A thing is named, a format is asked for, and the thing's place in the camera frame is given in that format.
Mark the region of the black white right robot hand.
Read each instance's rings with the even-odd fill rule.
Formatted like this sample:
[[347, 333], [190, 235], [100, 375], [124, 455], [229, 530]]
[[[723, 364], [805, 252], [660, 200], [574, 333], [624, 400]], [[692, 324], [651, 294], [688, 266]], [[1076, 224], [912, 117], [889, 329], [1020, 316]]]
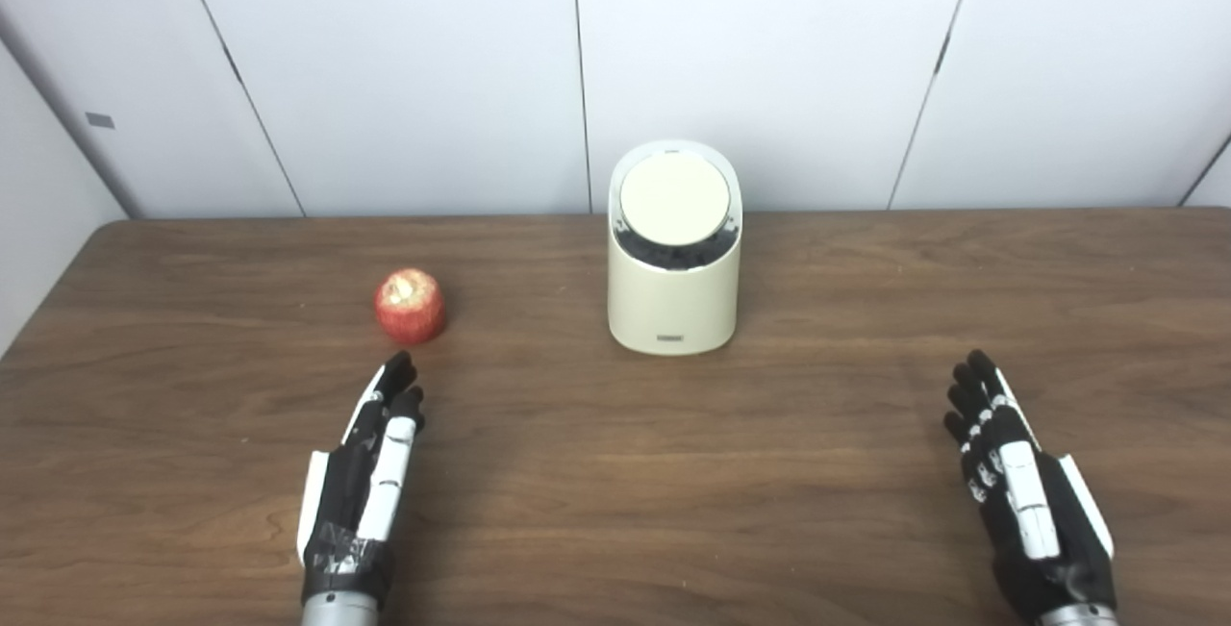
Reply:
[[985, 351], [952, 371], [942, 418], [988, 533], [991, 569], [1025, 625], [1117, 625], [1114, 542], [1070, 455], [1043, 449]]

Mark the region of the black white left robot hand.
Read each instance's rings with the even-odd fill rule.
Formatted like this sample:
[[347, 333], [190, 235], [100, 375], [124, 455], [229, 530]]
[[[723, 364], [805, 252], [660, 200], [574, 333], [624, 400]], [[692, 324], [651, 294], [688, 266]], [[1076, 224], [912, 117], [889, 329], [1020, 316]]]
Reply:
[[295, 530], [303, 625], [375, 625], [394, 585], [390, 537], [423, 390], [412, 355], [378, 368], [331, 451], [313, 451]]

